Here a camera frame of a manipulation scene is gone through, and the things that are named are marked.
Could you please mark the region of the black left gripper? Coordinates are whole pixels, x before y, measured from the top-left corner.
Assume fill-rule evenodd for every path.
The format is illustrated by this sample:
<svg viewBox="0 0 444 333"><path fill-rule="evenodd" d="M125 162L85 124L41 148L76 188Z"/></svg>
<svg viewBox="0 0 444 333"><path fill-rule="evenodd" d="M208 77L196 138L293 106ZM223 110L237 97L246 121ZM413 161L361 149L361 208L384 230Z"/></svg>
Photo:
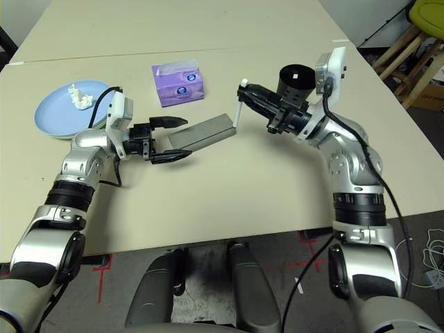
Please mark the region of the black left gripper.
<svg viewBox="0 0 444 333"><path fill-rule="evenodd" d="M192 151L171 149L155 152L155 140L152 131L155 128L177 128L188 124L186 119L172 116L150 117L149 123L137 123L128 130L128 139L123 143L127 155L139 155L152 164L164 164L186 158Z"/></svg>

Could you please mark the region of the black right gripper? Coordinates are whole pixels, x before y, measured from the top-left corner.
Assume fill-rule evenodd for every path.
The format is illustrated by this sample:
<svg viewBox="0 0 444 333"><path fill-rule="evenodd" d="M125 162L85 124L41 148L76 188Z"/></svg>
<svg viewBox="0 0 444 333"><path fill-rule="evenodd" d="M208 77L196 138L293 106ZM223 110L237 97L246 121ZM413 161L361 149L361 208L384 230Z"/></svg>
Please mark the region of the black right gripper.
<svg viewBox="0 0 444 333"><path fill-rule="evenodd" d="M239 85L239 101L268 120L271 134L283 132L298 135L307 125L308 101L312 90L278 88L277 93L258 84Z"/></svg>

